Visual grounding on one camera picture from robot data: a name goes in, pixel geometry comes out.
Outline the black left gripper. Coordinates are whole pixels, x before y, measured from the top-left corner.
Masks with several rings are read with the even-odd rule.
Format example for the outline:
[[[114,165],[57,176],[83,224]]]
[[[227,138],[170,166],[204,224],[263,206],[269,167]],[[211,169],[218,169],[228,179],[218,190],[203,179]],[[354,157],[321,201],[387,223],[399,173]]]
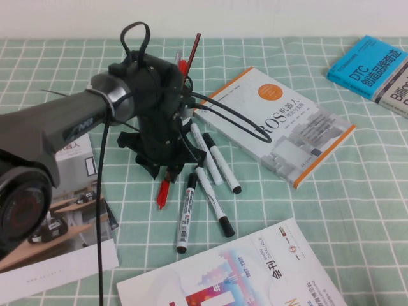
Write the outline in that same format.
[[[184,76],[175,64],[149,54],[133,54],[110,65],[108,71],[129,87],[119,103],[134,104],[139,131],[122,133],[118,144],[136,153],[136,164],[153,179],[160,166],[167,166],[166,180],[175,183],[184,164],[203,162],[206,153],[187,139],[189,128],[182,123],[182,111],[195,100],[188,97]]]

